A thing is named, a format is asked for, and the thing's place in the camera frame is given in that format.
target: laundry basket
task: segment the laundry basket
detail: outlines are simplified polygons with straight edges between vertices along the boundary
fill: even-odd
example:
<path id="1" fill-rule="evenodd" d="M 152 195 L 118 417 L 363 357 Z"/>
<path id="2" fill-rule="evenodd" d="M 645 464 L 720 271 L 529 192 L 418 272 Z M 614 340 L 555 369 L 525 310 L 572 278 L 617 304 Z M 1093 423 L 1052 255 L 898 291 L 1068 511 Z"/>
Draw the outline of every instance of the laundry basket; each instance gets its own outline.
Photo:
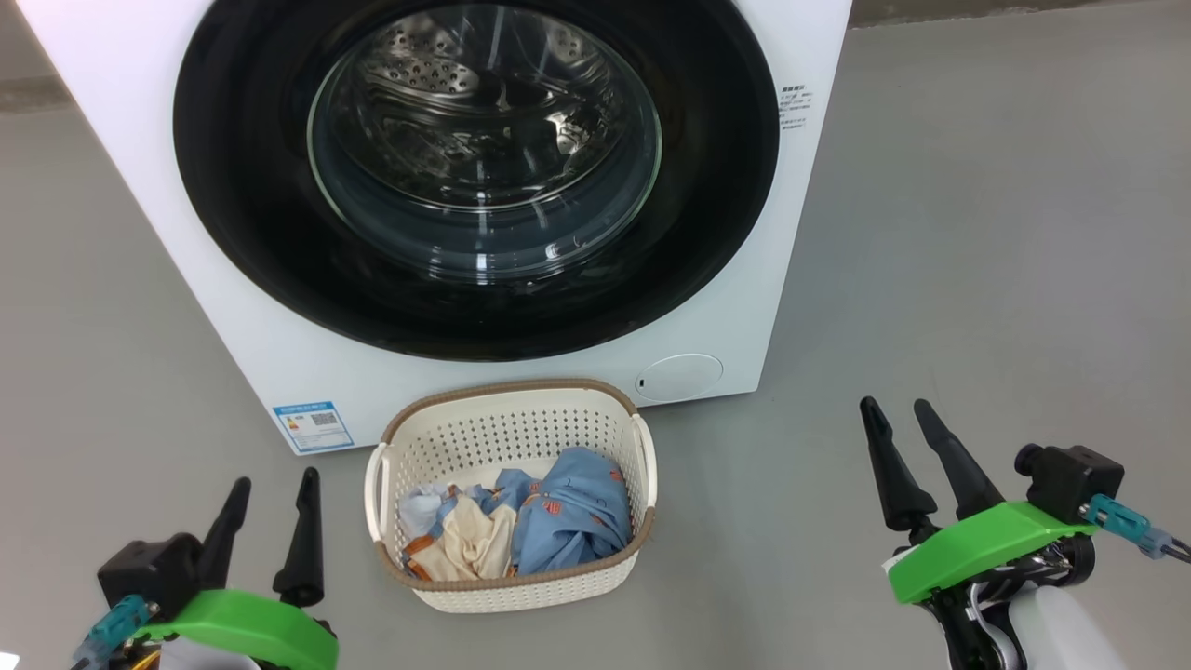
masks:
<path id="1" fill-rule="evenodd" d="M 632 541 L 619 553 L 568 570 L 481 580 L 426 582 L 400 566 L 406 538 L 397 502 L 434 483 L 491 488 L 503 469 L 542 477 L 567 447 L 587 447 L 617 463 L 629 490 Z M 621 586 L 649 537 L 657 464 L 649 428 L 624 394 L 590 380 L 553 380 L 441 394 L 403 411 L 368 459 L 364 516 L 385 569 L 442 612 L 511 612 L 598 596 Z"/>

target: white washing machine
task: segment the white washing machine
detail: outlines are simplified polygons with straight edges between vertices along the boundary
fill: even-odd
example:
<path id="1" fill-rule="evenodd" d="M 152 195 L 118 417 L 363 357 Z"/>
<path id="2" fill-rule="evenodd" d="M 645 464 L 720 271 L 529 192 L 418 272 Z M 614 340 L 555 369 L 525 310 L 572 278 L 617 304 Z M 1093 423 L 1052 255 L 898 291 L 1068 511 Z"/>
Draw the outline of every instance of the white washing machine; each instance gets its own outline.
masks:
<path id="1" fill-rule="evenodd" d="M 294 452 L 757 388 L 850 0 L 18 0 Z"/>

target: patterned blue fabric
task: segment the patterned blue fabric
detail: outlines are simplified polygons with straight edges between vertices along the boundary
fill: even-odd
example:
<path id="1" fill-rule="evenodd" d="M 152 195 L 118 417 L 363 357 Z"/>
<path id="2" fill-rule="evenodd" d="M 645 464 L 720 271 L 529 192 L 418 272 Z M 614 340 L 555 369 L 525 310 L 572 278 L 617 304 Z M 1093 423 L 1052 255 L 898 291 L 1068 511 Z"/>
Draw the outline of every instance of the patterned blue fabric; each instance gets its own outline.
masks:
<path id="1" fill-rule="evenodd" d="M 511 472 L 519 471 L 506 470 L 501 477 Z M 528 476 L 510 475 L 506 482 L 525 484 L 525 491 L 534 488 Z M 629 493 L 621 469 L 591 450 L 570 447 L 520 507 L 512 563 L 518 575 L 563 570 L 612 556 L 631 538 Z"/>

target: green bracket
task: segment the green bracket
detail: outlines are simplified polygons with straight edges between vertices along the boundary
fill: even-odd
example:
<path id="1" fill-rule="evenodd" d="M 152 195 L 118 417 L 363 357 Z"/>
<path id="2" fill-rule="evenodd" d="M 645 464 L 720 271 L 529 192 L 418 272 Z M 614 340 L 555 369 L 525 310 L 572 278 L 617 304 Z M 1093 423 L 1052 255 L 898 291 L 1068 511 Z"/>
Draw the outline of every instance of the green bracket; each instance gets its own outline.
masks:
<path id="1" fill-rule="evenodd" d="M 1071 526 L 1028 502 L 1004 502 L 935 533 L 890 569 L 898 602 L 922 602 L 935 589 L 947 589 L 998 565 L 1096 526 Z"/>
<path id="2" fill-rule="evenodd" d="M 181 635 L 289 670 L 335 670 L 339 641 L 305 612 L 248 591 L 200 591 L 173 621 L 136 637 Z"/>

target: gray floor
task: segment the gray floor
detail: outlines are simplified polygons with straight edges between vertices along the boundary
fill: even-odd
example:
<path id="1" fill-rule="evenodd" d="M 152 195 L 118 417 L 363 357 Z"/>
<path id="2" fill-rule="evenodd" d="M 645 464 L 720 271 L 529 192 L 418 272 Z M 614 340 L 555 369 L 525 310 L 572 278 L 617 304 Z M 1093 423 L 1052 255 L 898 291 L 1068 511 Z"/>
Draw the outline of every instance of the gray floor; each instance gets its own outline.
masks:
<path id="1" fill-rule="evenodd" d="M 201 534 L 238 475 L 231 581 L 267 593 L 317 465 L 345 669 L 943 668 L 878 568 L 900 538 L 856 402 L 884 402 L 941 521 L 919 396 L 1011 497 L 1021 445 L 1083 443 L 1191 534 L 1189 62 L 1186 4 L 849 33 L 761 390 L 648 413 L 660 513 L 622 589 L 482 618 L 385 577 L 367 455 L 291 456 L 79 115 L 0 118 L 0 649 L 62 668 L 99 564 Z M 1098 549 L 1078 597 L 1134 668 L 1184 666 L 1191 571 Z"/>

